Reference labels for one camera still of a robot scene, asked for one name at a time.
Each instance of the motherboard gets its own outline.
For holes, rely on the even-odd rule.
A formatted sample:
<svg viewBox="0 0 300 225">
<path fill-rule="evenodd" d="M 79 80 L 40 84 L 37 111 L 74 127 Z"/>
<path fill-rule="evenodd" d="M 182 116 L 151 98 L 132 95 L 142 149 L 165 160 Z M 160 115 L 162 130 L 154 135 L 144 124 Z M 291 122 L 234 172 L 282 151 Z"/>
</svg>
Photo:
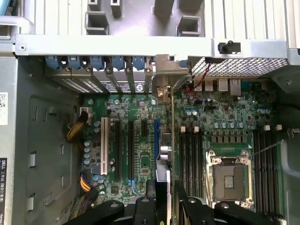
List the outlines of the motherboard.
<svg viewBox="0 0 300 225">
<path fill-rule="evenodd" d="M 276 88 L 242 82 L 240 96 L 228 92 L 176 92 L 174 108 L 152 95 L 87 95 L 91 115 L 84 131 L 83 171 L 99 190 L 97 203 L 115 199 L 127 204 L 145 195 L 155 178 L 160 143 L 171 147 L 174 116 L 175 164 L 172 179 L 189 196 L 212 207 L 235 201 L 261 213 L 282 214 L 280 151 L 277 141 Z"/>
</svg>

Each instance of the sticker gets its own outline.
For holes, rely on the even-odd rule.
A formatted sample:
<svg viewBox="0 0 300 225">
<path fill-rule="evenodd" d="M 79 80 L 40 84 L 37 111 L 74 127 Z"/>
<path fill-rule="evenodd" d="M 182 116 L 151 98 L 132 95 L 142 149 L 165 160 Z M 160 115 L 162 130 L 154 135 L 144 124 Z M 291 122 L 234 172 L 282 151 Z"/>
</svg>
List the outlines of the sticker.
<svg viewBox="0 0 300 225">
<path fill-rule="evenodd" d="M 0 225 L 4 224 L 7 163 L 7 158 L 0 158 Z"/>
<path fill-rule="evenodd" d="M 8 124 L 8 93 L 0 92 L 0 125 Z"/>
</svg>

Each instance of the mesh grille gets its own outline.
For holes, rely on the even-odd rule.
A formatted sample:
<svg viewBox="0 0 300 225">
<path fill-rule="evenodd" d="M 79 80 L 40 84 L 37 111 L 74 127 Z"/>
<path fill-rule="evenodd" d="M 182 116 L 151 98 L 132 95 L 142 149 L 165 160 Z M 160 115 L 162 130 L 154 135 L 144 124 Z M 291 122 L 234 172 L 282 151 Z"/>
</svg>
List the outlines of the mesh grille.
<svg viewBox="0 0 300 225">
<path fill-rule="evenodd" d="M 91 88 L 94 92 L 100 93 L 103 92 L 102 90 L 99 89 L 92 81 L 90 80 L 85 80 L 85 79 L 80 79 L 82 83 L 84 83 L 87 87 Z"/>
<path fill-rule="evenodd" d="M 286 59 L 227 59 L 211 64 L 206 76 L 261 76 L 286 65 Z M 205 58 L 201 58 L 193 67 L 192 74 L 203 75 L 207 66 Z"/>
<path fill-rule="evenodd" d="M 83 88 L 82 86 L 80 86 L 79 84 L 77 84 L 76 82 L 74 82 L 73 80 L 71 79 L 62 79 L 61 81 L 63 81 L 66 85 L 80 91 L 80 92 L 83 92 L 83 93 L 89 93 L 88 90 L 86 90 L 85 88 Z"/>
</svg>

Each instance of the blue pcie slot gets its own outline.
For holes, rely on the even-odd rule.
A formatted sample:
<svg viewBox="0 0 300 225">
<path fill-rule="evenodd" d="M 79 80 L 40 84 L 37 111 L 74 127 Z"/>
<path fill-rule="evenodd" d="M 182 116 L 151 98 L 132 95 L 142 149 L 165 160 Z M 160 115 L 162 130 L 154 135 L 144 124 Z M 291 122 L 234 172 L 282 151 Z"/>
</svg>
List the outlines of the blue pcie slot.
<svg viewBox="0 0 300 225">
<path fill-rule="evenodd" d="M 159 154 L 159 133 L 160 120 L 154 120 L 154 161 L 158 158 Z"/>
</svg>

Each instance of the white label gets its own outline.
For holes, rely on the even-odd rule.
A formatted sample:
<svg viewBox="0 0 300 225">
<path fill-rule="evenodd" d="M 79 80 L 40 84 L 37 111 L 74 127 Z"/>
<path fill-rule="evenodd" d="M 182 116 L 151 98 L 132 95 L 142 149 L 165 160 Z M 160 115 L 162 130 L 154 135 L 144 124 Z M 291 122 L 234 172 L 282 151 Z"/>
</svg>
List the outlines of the white label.
<svg viewBox="0 0 300 225">
<path fill-rule="evenodd" d="M 0 126 L 8 124 L 8 93 L 0 92 Z"/>
</svg>

